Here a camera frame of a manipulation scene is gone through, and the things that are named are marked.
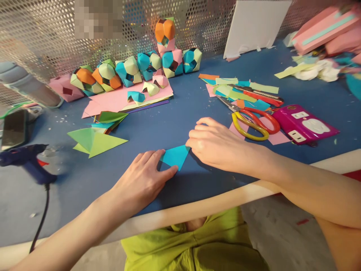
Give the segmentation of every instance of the green clothing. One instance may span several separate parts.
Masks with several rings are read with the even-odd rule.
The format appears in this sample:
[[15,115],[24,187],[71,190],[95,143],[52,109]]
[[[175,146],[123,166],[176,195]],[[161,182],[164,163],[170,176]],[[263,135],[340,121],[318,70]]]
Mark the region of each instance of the green clothing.
[[125,271],[269,271],[252,248],[239,207],[207,217],[187,232],[179,224],[121,241],[127,254]]

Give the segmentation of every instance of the yellow scissors handle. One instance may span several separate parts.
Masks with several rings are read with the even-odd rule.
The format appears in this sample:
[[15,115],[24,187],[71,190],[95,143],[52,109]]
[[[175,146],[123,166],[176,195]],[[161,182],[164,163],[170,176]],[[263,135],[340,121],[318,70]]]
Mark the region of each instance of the yellow scissors handle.
[[[253,129],[259,131],[263,135],[263,137],[257,137],[245,132],[239,125],[237,119],[242,121],[244,124],[247,124],[248,126],[252,127]],[[250,122],[249,120],[246,120],[239,112],[232,113],[232,120],[237,131],[246,138],[252,139],[254,141],[265,141],[270,136],[270,134],[265,129],[255,125],[253,122]]]

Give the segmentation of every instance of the hand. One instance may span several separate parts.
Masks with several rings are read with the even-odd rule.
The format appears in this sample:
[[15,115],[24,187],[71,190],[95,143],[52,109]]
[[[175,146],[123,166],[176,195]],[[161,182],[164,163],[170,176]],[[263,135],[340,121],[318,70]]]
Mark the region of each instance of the hand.
[[126,212],[129,218],[157,197],[166,181],[178,170],[177,166],[161,172],[157,170],[158,162],[164,153],[165,150],[158,150],[138,154],[114,187],[104,194],[113,214]]
[[267,148],[240,140],[227,127],[210,117],[197,121],[186,146],[205,164],[225,171],[258,177],[260,160]]

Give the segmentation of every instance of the person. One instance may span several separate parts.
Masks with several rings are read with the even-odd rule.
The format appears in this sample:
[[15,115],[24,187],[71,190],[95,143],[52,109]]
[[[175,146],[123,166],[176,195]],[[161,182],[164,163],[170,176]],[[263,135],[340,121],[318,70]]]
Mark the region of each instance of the person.
[[[211,118],[200,119],[189,137],[186,145],[203,163],[278,186],[315,216],[338,270],[361,270],[361,183],[239,140]],[[139,154],[111,190],[11,270],[71,270],[89,248],[151,203],[174,176],[177,166],[156,169],[164,152]],[[194,231],[173,225],[133,236],[123,240],[125,269],[268,270],[247,234],[247,224],[235,208],[207,217]]]

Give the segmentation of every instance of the black cable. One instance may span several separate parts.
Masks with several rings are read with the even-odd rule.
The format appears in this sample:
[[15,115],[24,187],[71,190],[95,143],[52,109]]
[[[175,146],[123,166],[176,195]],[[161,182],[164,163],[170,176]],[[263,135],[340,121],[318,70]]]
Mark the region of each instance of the black cable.
[[45,184],[45,190],[46,190],[46,203],[45,203],[45,209],[44,209],[44,213],[42,214],[42,218],[41,218],[41,221],[40,221],[40,224],[39,224],[39,227],[38,227],[38,231],[36,232],[35,234],[35,237],[34,237],[34,240],[33,240],[33,243],[31,244],[31,247],[30,247],[30,252],[33,252],[34,248],[35,248],[35,244],[36,244],[36,241],[38,240],[39,238],[39,234],[40,234],[40,231],[41,231],[41,228],[42,228],[42,225],[44,224],[44,220],[45,220],[45,217],[46,217],[46,213],[48,212],[48,207],[49,207],[49,190],[50,190],[50,185],[49,184]]

